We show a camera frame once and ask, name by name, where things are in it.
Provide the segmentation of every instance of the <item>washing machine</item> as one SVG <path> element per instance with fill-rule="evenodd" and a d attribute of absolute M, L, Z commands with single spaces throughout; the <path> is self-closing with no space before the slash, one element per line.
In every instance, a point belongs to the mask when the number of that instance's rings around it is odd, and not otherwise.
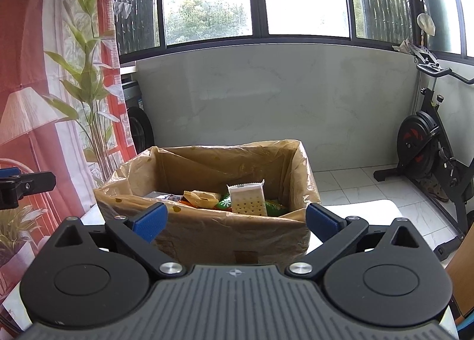
<path fill-rule="evenodd" d="M 135 150 L 138 153 L 155 145 L 155 137 L 150 120 L 143 110 L 142 93 L 138 82 L 131 80 L 130 74 L 122 76 L 126 111 L 129 115 L 130 131 Z"/>

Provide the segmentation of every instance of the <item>metal screw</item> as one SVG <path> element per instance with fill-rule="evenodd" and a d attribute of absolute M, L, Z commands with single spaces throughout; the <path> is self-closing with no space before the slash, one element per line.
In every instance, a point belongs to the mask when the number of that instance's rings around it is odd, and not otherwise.
<path fill-rule="evenodd" d="M 311 273 L 313 267 L 311 264 L 307 262 L 294 262 L 289 266 L 290 272 L 295 273 L 297 275 L 307 275 Z"/>
<path fill-rule="evenodd" d="M 182 265 L 177 262 L 165 262 L 160 265 L 160 271 L 167 275 L 176 275 L 182 272 Z"/>

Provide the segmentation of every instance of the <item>gray ribbed plate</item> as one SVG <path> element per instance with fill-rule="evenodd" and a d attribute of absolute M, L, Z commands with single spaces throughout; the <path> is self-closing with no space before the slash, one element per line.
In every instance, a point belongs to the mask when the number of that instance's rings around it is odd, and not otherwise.
<path fill-rule="evenodd" d="M 310 281 L 273 265 L 196 266 L 157 283 L 135 312 L 111 325 L 66 331 L 34 324 L 21 340 L 442 340 L 436 323 L 400 331 L 371 328 L 340 315 Z"/>

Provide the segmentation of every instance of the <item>tile floor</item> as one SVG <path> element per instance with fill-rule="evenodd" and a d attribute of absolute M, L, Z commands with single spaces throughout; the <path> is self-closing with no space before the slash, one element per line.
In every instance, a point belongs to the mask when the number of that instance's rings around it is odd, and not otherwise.
<path fill-rule="evenodd" d="M 432 249 L 454 238 L 455 230 L 446 218 L 406 177 L 391 177 L 384 182 L 374 179 L 375 170 L 391 167 L 395 165 L 314 172 L 321 204 L 346 205 L 391 200 L 400 213 L 415 225 Z M 443 206 L 449 211 L 454 210 L 453 204 Z M 451 257 L 443 261 L 444 265 Z"/>

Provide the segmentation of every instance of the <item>black handlebar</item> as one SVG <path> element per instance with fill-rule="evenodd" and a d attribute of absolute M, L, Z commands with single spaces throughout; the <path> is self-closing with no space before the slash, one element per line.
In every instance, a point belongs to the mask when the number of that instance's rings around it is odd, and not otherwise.
<path fill-rule="evenodd" d="M 433 65 L 426 65 L 419 63 L 416 65 L 416 68 L 420 70 L 421 72 L 424 72 L 426 75 L 433 77 L 433 78 L 441 78 L 444 76 L 452 76 L 454 78 L 459 79 L 460 81 L 466 83 L 466 84 L 474 84 L 474 78 L 471 80 L 468 80 L 459 74 L 456 74 L 453 72 L 453 70 L 447 68 L 447 69 L 441 69 L 438 66 L 433 66 Z"/>

